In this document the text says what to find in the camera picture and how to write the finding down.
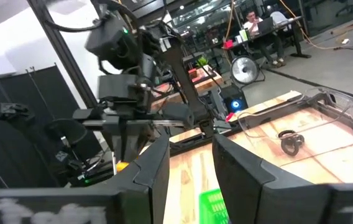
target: gray floor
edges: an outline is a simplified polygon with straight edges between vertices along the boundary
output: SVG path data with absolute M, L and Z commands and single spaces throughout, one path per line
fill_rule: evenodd
M 349 38 L 353 45 L 353 31 L 345 38 Z M 322 47 L 336 46 L 335 39 L 324 42 L 318 41 Z M 278 70 L 332 88 L 353 93 L 353 50 L 320 50 L 315 47 L 304 49 L 304 53 L 312 55 L 310 59 L 287 57 L 287 66 Z M 289 78 L 264 71 L 265 82 L 259 82 L 244 87 L 244 93 L 250 106 L 269 100 L 290 90 L 305 91 L 312 86 L 294 81 Z

